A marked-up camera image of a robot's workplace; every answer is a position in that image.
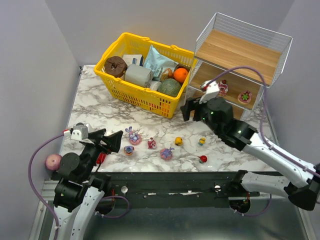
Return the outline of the white cup in basket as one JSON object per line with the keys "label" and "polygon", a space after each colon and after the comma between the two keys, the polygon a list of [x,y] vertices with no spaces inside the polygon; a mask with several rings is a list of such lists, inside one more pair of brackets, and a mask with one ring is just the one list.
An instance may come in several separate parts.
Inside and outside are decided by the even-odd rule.
{"label": "white cup in basket", "polygon": [[150,90],[151,91],[157,91],[158,88],[161,86],[162,82],[157,80],[152,80],[150,84]]}

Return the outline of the red cherry toy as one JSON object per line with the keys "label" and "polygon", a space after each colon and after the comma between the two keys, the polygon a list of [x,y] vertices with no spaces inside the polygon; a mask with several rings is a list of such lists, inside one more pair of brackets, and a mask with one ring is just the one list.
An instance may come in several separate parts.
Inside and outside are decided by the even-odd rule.
{"label": "red cherry toy", "polygon": [[199,156],[198,158],[199,158],[199,162],[200,162],[201,164],[204,164],[204,163],[206,163],[206,162],[208,161],[208,158],[207,158],[207,156],[205,156],[205,155],[201,155],[201,156]]}

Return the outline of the grey paper roll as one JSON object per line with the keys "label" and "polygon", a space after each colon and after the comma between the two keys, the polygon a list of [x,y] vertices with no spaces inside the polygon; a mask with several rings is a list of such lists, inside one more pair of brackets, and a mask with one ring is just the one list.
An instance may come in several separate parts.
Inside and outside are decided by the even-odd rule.
{"label": "grey paper roll", "polygon": [[125,81],[143,88],[149,88],[153,79],[152,70],[131,64],[125,72]]}

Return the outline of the orange fruit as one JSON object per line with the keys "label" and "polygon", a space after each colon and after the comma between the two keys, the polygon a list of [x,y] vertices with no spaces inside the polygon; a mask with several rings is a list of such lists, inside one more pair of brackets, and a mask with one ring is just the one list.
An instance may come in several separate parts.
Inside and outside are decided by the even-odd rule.
{"label": "orange fruit", "polygon": [[189,72],[188,70],[186,70],[183,67],[177,68],[174,72],[173,72],[173,77],[174,79],[183,84],[188,76]]}

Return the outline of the pink bear with strawberry cake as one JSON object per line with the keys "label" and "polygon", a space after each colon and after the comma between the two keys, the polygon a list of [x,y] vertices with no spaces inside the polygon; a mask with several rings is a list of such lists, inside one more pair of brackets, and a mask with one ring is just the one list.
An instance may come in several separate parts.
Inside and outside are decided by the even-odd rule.
{"label": "pink bear with strawberry cake", "polygon": [[224,97],[224,96],[227,95],[228,83],[227,83],[227,81],[225,79],[221,80],[218,83],[218,88],[219,88],[219,93],[218,93],[219,96]]}

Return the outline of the brown bread pastry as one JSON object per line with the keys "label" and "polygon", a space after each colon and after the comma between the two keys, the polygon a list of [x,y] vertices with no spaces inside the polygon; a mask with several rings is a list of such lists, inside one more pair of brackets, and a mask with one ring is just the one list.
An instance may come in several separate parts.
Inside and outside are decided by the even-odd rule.
{"label": "brown bread pastry", "polygon": [[174,71],[171,68],[166,68],[160,76],[160,81],[163,82],[166,79],[172,79],[174,76]]}

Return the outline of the yellow plastic basket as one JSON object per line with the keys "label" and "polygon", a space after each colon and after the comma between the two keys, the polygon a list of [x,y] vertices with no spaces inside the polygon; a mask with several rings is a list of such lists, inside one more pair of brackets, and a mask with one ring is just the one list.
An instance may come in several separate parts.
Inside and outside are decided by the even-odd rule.
{"label": "yellow plastic basket", "polygon": [[189,74],[177,81],[177,69],[190,70],[192,51],[124,32],[94,67],[110,94],[166,118],[172,118]]}

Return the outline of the pink bear with santa hat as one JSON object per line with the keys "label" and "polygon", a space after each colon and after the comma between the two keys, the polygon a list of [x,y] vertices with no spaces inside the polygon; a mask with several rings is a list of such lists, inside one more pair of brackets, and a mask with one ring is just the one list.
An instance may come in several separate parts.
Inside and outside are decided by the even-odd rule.
{"label": "pink bear with santa hat", "polygon": [[147,141],[147,145],[148,145],[148,149],[156,149],[157,148],[157,143],[156,140],[151,137],[148,141]]}

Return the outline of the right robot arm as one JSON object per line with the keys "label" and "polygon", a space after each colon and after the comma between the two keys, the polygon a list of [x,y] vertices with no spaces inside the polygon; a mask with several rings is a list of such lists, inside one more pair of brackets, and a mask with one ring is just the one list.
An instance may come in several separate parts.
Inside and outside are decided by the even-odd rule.
{"label": "right robot arm", "polygon": [[237,181],[248,192],[263,192],[288,198],[295,206],[312,211],[320,196],[320,166],[299,159],[265,138],[252,125],[234,118],[233,108],[223,98],[202,103],[189,98],[180,108],[184,121],[205,123],[227,146],[252,155],[279,172],[280,176],[239,171]]}

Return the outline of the red bell pepper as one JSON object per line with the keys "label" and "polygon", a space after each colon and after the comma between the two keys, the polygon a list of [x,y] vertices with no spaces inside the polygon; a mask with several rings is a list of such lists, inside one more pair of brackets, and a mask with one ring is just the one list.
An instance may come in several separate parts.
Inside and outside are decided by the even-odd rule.
{"label": "red bell pepper", "polygon": [[100,153],[99,156],[98,156],[98,159],[96,160],[96,163],[98,165],[102,164],[105,161],[106,157],[107,157],[106,153]]}

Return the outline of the purple bunny on pink macaron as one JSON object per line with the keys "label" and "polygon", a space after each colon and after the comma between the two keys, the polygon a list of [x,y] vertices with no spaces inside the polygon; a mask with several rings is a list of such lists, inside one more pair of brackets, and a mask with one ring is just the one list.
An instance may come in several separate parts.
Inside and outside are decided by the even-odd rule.
{"label": "purple bunny on pink macaron", "polygon": [[170,147],[170,148],[163,148],[161,151],[160,151],[160,157],[165,160],[165,161],[169,161],[171,160],[172,156],[173,156],[173,151],[174,148],[173,147]]}

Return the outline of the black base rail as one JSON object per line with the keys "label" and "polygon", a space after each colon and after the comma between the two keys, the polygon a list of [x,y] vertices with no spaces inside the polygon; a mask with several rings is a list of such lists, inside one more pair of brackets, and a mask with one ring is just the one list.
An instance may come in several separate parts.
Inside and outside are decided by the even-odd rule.
{"label": "black base rail", "polygon": [[123,196],[118,208],[229,208],[247,197],[238,182],[238,172],[99,172],[110,176],[111,190],[105,196]]}

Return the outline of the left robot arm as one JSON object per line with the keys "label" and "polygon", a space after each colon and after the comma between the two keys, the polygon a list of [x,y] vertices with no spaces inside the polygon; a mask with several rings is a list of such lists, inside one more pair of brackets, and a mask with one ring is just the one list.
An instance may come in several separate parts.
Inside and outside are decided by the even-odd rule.
{"label": "left robot arm", "polygon": [[92,131],[89,124],[74,125],[63,132],[65,137],[84,145],[81,154],[66,153],[60,160],[60,180],[54,189],[54,213],[51,240],[81,240],[100,200],[111,191],[111,178],[93,173],[101,154],[119,152],[123,131],[109,136],[106,129]]}

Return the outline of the yellow hair girl figure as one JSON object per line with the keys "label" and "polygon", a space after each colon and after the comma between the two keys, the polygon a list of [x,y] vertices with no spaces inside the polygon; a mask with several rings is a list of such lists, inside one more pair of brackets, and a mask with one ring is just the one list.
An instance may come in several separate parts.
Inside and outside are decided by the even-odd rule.
{"label": "yellow hair girl figure", "polygon": [[174,140],[174,144],[176,146],[181,146],[183,145],[183,139],[181,137],[176,137],[175,140]]}

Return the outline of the pink strawberry cake toy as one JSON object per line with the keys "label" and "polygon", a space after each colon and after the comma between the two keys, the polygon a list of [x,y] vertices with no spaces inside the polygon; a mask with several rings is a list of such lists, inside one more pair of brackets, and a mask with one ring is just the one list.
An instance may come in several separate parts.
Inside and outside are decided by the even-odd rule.
{"label": "pink strawberry cake toy", "polygon": [[248,104],[251,102],[252,99],[252,93],[250,91],[244,91],[240,93],[237,97],[238,101],[242,104]]}

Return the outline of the chocolate donut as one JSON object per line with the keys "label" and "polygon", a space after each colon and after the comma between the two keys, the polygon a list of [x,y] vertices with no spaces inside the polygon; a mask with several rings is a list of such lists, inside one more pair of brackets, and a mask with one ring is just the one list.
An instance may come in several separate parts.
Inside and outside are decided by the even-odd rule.
{"label": "chocolate donut", "polygon": [[128,65],[119,56],[109,57],[104,63],[105,73],[115,78],[121,78],[125,74],[125,71],[127,70],[127,68],[128,68]]}

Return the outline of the yellow hair blue figure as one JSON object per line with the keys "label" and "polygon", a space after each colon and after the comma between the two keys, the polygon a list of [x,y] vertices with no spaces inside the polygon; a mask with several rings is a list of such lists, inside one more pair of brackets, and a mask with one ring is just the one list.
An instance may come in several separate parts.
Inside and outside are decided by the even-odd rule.
{"label": "yellow hair blue figure", "polygon": [[199,144],[200,146],[203,146],[203,145],[205,144],[205,142],[206,142],[206,139],[205,139],[204,137],[202,137],[202,138],[200,138],[200,139],[198,140],[198,144]]}

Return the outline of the purple bunny on pink donut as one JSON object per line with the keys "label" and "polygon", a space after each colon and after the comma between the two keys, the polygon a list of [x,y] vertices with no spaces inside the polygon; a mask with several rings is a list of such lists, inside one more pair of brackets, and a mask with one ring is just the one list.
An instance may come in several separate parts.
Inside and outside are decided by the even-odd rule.
{"label": "purple bunny on pink donut", "polygon": [[142,137],[132,130],[132,126],[126,128],[125,131],[128,133],[129,142],[132,145],[137,146],[142,142]]}

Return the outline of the green melon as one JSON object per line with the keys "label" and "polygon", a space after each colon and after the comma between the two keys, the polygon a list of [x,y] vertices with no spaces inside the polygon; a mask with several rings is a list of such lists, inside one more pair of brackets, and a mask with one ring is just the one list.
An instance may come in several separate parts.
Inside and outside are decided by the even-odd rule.
{"label": "green melon", "polygon": [[180,89],[181,89],[181,85],[178,81],[176,81],[173,78],[168,78],[160,84],[157,91],[159,93],[175,98],[179,94]]}

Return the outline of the white blue box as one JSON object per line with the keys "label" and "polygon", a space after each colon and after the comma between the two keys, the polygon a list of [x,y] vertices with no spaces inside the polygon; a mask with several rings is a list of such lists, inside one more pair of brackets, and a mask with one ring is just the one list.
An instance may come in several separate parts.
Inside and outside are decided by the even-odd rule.
{"label": "white blue box", "polygon": [[122,59],[127,66],[130,66],[131,64],[143,66],[144,64],[144,57],[142,54],[124,54]]}

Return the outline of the purple bunny in orange cup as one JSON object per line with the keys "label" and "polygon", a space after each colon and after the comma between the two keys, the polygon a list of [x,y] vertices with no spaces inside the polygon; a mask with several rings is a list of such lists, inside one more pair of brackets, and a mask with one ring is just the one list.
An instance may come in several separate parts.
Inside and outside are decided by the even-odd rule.
{"label": "purple bunny in orange cup", "polygon": [[135,148],[133,146],[129,145],[129,146],[125,146],[123,148],[123,151],[124,151],[125,155],[131,156],[135,152]]}

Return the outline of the light blue chips bag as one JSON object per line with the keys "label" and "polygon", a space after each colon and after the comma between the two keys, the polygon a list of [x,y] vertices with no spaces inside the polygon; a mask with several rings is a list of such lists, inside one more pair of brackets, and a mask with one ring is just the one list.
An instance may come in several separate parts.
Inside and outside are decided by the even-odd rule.
{"label": "light blue chips bag", "polygon": [[170,68],[174,72],[177,66],[177,62],[160,54],[153,45],[150,46],[143,64],[144,68],[152,70],[153,80],[160,82],[160,76],[166,68]]}

